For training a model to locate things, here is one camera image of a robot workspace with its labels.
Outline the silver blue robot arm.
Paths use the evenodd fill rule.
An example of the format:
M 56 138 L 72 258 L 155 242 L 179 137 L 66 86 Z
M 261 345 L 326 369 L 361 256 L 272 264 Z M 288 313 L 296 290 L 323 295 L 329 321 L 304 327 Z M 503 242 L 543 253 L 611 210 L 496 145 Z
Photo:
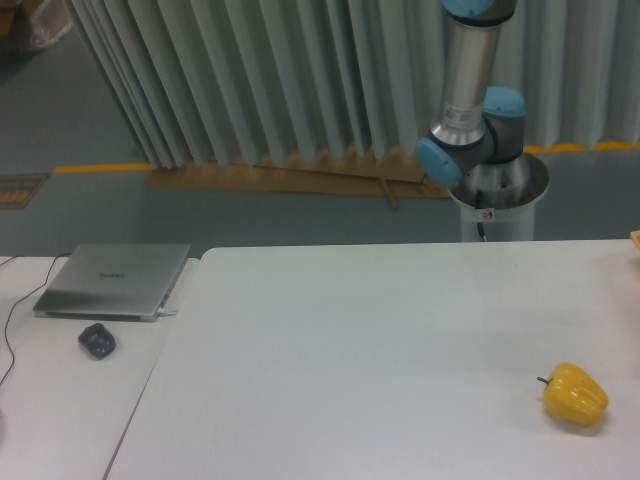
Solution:
M 513 1 L 445 1 L 450 45 L 440 106 L 417 143 L 425 173 L 476 209 L 506 210 L 539 200 L 549 173 L 524 151 L 521 92 L 489 83 L 501 28 Z

